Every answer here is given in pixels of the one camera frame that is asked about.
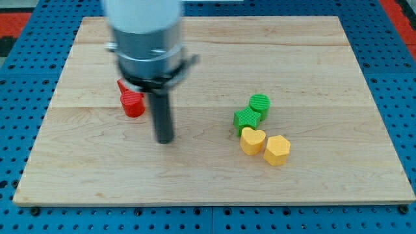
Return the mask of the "red block behind arm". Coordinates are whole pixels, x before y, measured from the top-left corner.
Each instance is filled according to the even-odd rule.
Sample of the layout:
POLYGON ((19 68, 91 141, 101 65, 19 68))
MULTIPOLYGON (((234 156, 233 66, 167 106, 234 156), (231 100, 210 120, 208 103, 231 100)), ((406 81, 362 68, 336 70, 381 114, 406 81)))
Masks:
POLYGON ((144 94, 142 93, 142 92, 135 92, 135 91, 132 91, 131 89, 129 89, 125 84, 124 84, 124 82, 122 81, 122 79, 118 79, 117 80, 117 85, 118 85, 118 88, 119 88, 119 90, 120 90, 120 93, 121 94, 123 94, 123 93, 125 93, 125 92, 131 92, 131 93, 133 93, 133 94, 137 94, 137 95, 139 95, 140 97, 144 97, 144 94))

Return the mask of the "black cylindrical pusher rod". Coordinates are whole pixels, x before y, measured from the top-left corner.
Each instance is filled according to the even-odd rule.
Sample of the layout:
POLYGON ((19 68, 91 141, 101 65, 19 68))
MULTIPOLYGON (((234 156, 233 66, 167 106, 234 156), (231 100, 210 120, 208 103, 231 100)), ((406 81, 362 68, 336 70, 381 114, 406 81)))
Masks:
POLYGON ((156 140, 168 144, 174 139, 169 95, 149 93, 148 99, 156 140))

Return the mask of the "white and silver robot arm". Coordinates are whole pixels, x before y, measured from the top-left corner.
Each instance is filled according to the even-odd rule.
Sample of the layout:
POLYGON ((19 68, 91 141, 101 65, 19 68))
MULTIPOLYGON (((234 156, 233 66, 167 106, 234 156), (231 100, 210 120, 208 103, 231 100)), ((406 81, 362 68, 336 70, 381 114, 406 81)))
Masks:
POLYGON ((169 91, 198 62, 187 56, 179 0, 102 0, 122 83, 147 94, 157 142, 174 139, 169 91))

